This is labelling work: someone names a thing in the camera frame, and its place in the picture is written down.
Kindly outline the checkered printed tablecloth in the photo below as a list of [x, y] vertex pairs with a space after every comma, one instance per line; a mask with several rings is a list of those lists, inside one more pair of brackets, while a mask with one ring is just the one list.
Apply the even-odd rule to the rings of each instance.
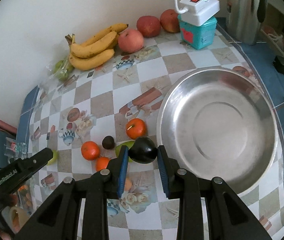
[[[266, 90], [250, 59], [221, 28], [201, 50], [179, 34], [161, 33], [139, 52], [118, 53], [94, 70], [72, 71], [64, 84], [46, 77], [25, 98], [17, 137], [30, 153], [49, 147], [59, 155], [19, 189], [22, 206], [33, 212], [65, 177], [80, 180], [95, 172], [95, 162], [81, 154], [84, 142], [101, 145], [110, 135], [121, 145], [129, 140], [125, 127], [134, 118], [143, 120], [155, 139], [166, 93], [180, 77], [204, 67], [237, 71]], [[124, 198], [109, 201], [111, 239], [175, 239], [178, 202], [163, 194], [157, 163], [130, 163], [128, 177]]]

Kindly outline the red apple right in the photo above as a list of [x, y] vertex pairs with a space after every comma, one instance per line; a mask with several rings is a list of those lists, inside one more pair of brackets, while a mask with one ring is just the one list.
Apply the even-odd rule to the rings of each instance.
[[160, 24], [168, 33], [179, 33], [178, 14], [173, 9], [167, 9], [160, 16]]

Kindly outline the brown longan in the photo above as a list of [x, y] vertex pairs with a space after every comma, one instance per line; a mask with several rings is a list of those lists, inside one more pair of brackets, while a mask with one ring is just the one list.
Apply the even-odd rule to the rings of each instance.
[[124, 186], [124, 191], [129, 191], [130, 188], [132, 187], [132, 181], [129, 178], [125, 179], [125, 186]]

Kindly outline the teal plastic box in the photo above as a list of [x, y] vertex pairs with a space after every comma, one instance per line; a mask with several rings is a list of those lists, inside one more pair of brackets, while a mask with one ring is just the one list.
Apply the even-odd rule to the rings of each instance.
[[211, 17], [201, 26], [195, 26], [188, 22], [184, 22], [181, 16], [178, 16], [181, 37], [184, 42], [200, 50], [213, 43], [217, 20]]

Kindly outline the bottom yellow banana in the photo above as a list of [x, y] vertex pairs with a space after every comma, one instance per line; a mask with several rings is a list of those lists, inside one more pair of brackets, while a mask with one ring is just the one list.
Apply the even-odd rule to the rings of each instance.
[[86, 71], [86, 70], [94, 69], [106, 63], [108, 60], [110, 60], [114, 56], [114, 54], [115, 54], [114, 49], [107, 49], [99, 53], [98, 55], [95, 55], [87, 59], [81, 59], [79, 57], [76, 57], [70, 54], [69, 62], [74, 68], [82, 70], [82, 71]]

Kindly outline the steel round basin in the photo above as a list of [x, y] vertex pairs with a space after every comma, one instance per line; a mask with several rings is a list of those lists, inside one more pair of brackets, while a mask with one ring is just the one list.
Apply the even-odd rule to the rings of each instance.
[[271, 167], [277, 125], [265, 94], [247, 77], [222, 67], [194, 70], [167, 92], [157, 142], [199, 178], [220, 177], [243, 195]]

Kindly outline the small green fruit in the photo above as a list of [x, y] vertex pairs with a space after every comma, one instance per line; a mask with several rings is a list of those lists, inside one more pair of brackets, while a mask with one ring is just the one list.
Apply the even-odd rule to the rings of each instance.
[[58, 159], [58, 151], [53, 151], [53, 157], [47, 162], [47, 165], [53, 165]]

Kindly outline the orange tangerine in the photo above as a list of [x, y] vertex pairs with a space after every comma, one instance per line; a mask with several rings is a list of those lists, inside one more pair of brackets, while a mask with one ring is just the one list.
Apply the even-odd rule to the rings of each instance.
[[126, 124], [126, 134], [129, 138], [135, 140], [147, 133], [147, 127], [143, 120], [134, 118]]
[[96, 170], [96, 172], [99, 172], [99, 171], [101, 171], [103, 169], [106, 169], [109, 161], [110, 161], [110, 159], [107, 158], [107, 157], [99, 157], [96, 160], [96, 163], [95, 163], [95, 170]]
[[81, 146], [82, 156], [89, 161], [93, 161], [100, 156], [99, 146], [94, 141], [84, 142]]

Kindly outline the clear box of small fruits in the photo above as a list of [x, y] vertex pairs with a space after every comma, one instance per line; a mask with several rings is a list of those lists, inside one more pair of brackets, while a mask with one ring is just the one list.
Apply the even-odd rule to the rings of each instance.
[[17, 203], [3, 209], [1, 215], [14, 234], [17, 234], [34, 212], [30, 186], [25, 183], [14, 193]]

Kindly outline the middle yellow banana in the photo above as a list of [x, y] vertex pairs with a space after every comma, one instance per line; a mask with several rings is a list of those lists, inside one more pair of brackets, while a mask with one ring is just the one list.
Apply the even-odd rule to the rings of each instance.
[[81, 46], [80, 44], [77, 44], [75, 42], [74, 34], [72, 36], [70, 35], [65, 36], [65, 39], [70, 45], [70, 51], [74, 56], [82, 59], [87, 59], [106, 50], [112, 44], [112, 42], [115, 40], [116, 37], [117, 37], [117, 32], [111, 31], [101, 39], [87, 46]]

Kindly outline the red apple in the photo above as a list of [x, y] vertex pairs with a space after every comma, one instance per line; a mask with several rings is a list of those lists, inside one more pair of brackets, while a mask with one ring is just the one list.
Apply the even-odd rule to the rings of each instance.
[[179, 33], [178, 14], [173, 9], [167, 9], [160, 16], [160, 24], [168, 33]]
[[160, 20], [155, 16], [141, 16], [137, 20], [137, 30], [146, 38], [158, 36], [161, 27]]

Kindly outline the yellow banana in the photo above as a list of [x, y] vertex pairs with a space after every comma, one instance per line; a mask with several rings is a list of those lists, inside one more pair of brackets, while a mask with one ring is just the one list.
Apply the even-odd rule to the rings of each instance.
[[65, 36], [65, 39], [70, 45], [70, 51], [74, 56], [82, 59], [87, 59], [106, 50], [112, 44], [112, 42], [115, 40], [116, 37], [117, 37], [117, 32], [111, 31], [101, 39], [87, 46], [81, 46], [80, 44], [77, 44], [75, 42], [74, 34], [72, 36], [70, 35]]
[[110, 60], [114, 56], [114, 54], [115, 54], [114, 49], [107, 49], [99, 53], [98, 55], [95, 55], [87, 59], [81, 59], [79, 57], [76, 57], [70, 54], [69, 62], [74, 68], [82, 70], [82, 71], [86, 71], [86, 70], [94, 69], [106, 63], [108, 60]]
[[103, 38], [105, 35], [107, 35], [108, 33], [112, 32], [112, 31], [115, 31], [116, 33], [120, 33], [127, 28], [128, 28], [128, 24], [125, 24], [125, 23], [113, 24], [113, 25], [109, 26], [108, 28], [105, 28], [105, 29], [99, 31], [93, 37], [91, 37], [88, 40], [86, 40], [85, 42], [83, 42], [81, 44], [81, 46], [85, 47], [85, 46], [91, 45], [91, 44], [95, 43], [96, 41]]

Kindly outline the glass mug with logo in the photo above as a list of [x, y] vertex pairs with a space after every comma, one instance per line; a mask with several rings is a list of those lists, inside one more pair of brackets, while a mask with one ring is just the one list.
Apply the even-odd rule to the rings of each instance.
[[4, 155], [8, 158], [8, 164], [13, 163], [17, 159], [27, 159], [28, 147], [25, 142], [17, 142], [14, 139], [6, 137]]

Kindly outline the red apple middle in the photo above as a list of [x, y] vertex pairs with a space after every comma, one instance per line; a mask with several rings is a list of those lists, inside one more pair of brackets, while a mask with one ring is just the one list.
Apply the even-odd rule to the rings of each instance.
[[161, 27], [160, 20], [155, 16], [141, 16], [137, 20], [137, 30], [146, 38], [158, 36]]

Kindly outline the dark plum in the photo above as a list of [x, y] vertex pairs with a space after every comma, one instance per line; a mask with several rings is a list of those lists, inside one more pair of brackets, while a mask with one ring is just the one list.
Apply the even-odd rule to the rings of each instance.
[[114, 138], [110, 135], [104, 137], [104, 139], [102, 140], [102, 146], [106, 150], [111, 150], [115, 148]]
[[158, 149], [149, 137], [138, 137], [128, 150], [128, 156], [140, 164], [153, 162], [158, 154]]

